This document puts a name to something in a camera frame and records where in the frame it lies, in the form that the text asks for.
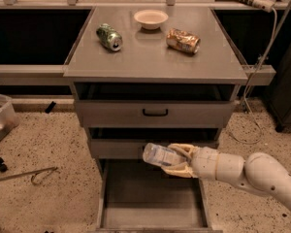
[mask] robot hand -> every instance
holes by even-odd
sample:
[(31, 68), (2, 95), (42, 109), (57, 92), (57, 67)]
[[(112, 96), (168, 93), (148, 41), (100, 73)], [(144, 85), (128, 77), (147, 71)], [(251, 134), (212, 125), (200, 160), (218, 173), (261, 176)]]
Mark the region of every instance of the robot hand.
[(239, 155), (207, 147), (171, 144), (168, 148), (185, 152), (188, 161), (162, 167), (167, 174), (229, 183), (255, 195), (271, 195), (291, 211), (291, 176), (273, 157), (256, 152), (244, 161)]

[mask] transparent container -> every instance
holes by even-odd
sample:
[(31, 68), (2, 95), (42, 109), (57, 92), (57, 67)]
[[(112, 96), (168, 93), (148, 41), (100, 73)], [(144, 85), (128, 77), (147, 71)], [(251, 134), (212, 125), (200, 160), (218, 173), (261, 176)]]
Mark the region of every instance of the transparent container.
[(143, 159), (145, 162), (159, 167), (174, 166), (187, 160), (185, 156), (174, 150), (152, 143), (145, 146)]
[(19, 125), (12, 99), (0, 94), (0, 141)]

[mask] brown can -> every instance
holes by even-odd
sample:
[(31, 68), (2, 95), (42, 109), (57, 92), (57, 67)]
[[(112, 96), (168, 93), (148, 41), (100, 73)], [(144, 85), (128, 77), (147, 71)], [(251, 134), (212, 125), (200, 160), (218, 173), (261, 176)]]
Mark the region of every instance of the brown can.
[(166, 37), (166, 43), (175, 50), (181, 50), (189, 53), (196, 53), (199, 49), (201, 39), (186, 31), (172, 28)]

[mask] floor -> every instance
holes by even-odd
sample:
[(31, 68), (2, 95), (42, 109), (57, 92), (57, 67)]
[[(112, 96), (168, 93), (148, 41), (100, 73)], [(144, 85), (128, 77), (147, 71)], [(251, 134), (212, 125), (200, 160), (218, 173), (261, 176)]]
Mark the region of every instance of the floor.
[[(242, 155), (266, 152), (291, 173), (291, 127), (275, 132), (275, 122), (260, 100), (250, 101), (252, 117), (236, 108), (220, 136), (221, 152)], [(30, 181), (30, 176), (0, 183), (0, 233), (92, 232), (98, 210), (101, 178), (86, 137), (73, 111), (43, 108), (17, 112), (20, 125), (0, 143), (0, 157), (9, 170), (0, 178), (56, 166)], [(291, 232), (291, 213), (272, 197), (257, 197), (226, 183), (204, 182), (213, 229), (230, 232)]]

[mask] white bowl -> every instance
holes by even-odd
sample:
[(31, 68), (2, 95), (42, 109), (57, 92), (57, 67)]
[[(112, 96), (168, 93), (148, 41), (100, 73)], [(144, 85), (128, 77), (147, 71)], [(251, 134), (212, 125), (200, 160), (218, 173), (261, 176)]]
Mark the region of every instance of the white bowl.
[(154, 30), (168, 19), (168, 15), (162, 11), (144, 10), (136, 12), (134, 19), (142, 25), (142, 28)]

